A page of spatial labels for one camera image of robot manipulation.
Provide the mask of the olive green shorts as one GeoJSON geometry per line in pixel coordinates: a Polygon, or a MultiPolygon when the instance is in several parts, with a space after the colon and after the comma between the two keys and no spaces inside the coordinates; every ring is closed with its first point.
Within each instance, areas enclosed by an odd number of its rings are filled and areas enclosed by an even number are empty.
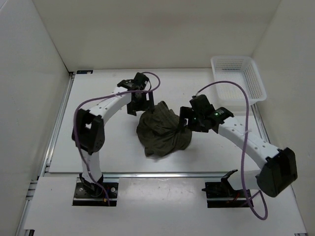
{"type": "Polygon", "coordinates": [[[175,151],[185,150],[191,143],[192,131],[178,129],[179,116],[165,101],[160,101],[152,111],[145,111],[139,119],[136,133],[147,157],[165,157],[175,151]]]}

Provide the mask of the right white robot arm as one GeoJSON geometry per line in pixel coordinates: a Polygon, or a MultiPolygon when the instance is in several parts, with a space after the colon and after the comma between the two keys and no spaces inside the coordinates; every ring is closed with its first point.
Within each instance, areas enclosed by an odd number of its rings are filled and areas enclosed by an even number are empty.
{"type": "Polygon", "coordinates": [[[261,190],[269,197],[278,196],[297,179],[295,153],[290,148],[280,149],[263,141],[255,134],[245,131],[241,124],[226,108],[205,111],[189,107],[180,108],[178,128],[194,132],[207,133],[213,130],[227,138],[245,153],[260,168],[258,171],[240,172],[232,170],[221,178],[221,191],[226,196],[233,196],[241,190],[244,182],[248,189],[261,190]]]}

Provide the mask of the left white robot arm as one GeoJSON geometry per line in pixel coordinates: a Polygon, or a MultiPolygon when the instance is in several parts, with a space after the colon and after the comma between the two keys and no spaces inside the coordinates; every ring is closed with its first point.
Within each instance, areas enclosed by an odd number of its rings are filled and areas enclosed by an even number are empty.
{"type": "Polygon", "coordinates": [[[139,79],[122,80],[114,91],[95,106],[84,110],[77,108],[74,114],[72,139],[78,148],[83,171],[79,175],[84,189],[92,198],[109,201],[108,190],[103,186],[99,151],[105,143],[105,124],[126,106],[127,113],[136,116],[140,111],[154,108],[153,92],[145,92],[150,79],[141,74],[139,79]]]}

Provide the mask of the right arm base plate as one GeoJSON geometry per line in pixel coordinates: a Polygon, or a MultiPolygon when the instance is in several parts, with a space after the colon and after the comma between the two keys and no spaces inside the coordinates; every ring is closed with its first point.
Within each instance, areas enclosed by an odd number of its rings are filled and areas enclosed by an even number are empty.
{"type": "Polygon", "coordinates": [[[242,189],[225,190],[221,182],[205,182],[202,191],[206,193],[207,208],[250,207],[242,189]]]}

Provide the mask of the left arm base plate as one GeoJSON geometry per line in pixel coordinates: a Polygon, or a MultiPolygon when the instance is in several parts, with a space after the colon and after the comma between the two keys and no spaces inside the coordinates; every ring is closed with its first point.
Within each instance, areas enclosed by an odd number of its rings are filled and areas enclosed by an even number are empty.
{"type": "Polygon", "coordinates": [[[77,179],[72,205],[80,206],[80,207],[116,207],[117,199],[118,199],[118,190],[119,183],[118,182],[104,182],[103,187],[105,188],[109,202],[102,189],[100,193],[91,194],[90,190],[88,190],[84,184],[77,179]]]}

